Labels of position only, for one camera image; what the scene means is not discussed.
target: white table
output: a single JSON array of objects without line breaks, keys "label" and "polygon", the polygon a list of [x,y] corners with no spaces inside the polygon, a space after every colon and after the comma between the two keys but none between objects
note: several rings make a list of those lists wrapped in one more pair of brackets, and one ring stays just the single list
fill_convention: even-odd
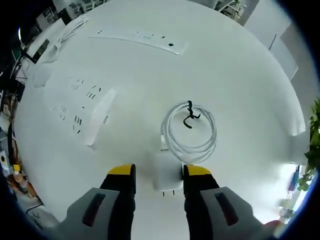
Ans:
[{"label": "white table", "polygon": [[[61,128],[45,104],[46,87],[34,88],[31,81],[14,125],[25,171],[58,220],[77,198],[99,187],[112,167],[135,163],[132,239],[188,239],[183,192],[163,197],[153,191],[148,156],[160,147],[168,109],[189,99],[208,109],[217,125],[216,149],[203,166],[247,200],[262,222],[276,219],[275,206],[292,173],[282,173],[290,161],[291,135],[304,121],[290,81],[271,53],[236,22],[189,1],[113,0],[87,16],[89,22],[50,66],[117,89],[93,147]],[[174,36],[188,48],[175,55],[88,37],[108,23]]]}]

